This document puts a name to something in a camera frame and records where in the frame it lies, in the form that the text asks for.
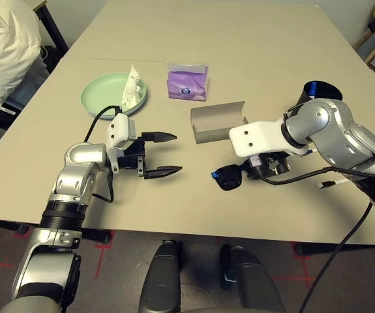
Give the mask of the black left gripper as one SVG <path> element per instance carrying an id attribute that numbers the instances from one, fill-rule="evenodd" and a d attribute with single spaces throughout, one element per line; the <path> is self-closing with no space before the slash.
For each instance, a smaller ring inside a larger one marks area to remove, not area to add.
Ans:
<path id="1" fill-rule="evenodd" d="M 181 166 L 159 166 L 154 170 L 146 170 L 145 142 L 162 143 L 176 140 L 177 136 L 167 132 L 142 132 L 141 138 L 134 140 L 118 158 L 119 169 L 136 170 L 139 177 L 157 179 L 167 177 L 182 170 Z"/>

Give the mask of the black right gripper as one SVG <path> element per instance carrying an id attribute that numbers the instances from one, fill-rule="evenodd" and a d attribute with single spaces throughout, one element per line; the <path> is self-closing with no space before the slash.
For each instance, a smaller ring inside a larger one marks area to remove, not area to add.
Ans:
<path id="1" fill-rule="evenodd" d="M 264 177 L 273 177 L 290 171 L 288 153 L 272 152 L 252 155 L 245 161 L 245 171 L 249 178 L 259 179 L 260 172 Z"/>

